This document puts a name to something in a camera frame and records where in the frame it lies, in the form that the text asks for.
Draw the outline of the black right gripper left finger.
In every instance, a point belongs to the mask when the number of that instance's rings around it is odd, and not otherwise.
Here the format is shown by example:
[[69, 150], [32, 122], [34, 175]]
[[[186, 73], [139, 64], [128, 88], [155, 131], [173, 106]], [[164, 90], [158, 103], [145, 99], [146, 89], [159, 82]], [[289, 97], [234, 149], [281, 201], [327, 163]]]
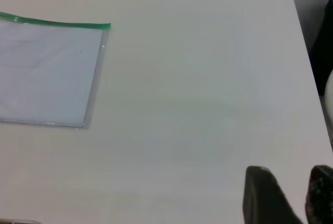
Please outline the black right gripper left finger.
[[245, 223], [301, 223], [274, 175], [265, 167], [246, 169], [242, 211]]

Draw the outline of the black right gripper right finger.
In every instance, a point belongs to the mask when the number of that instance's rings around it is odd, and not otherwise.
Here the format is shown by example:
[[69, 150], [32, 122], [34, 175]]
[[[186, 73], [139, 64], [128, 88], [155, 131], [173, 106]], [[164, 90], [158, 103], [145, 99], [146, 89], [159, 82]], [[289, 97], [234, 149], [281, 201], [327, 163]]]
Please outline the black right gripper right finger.
[[332, 168], [316, 165], [311, 170], [305, 212], [308, 223], [332, 223]]

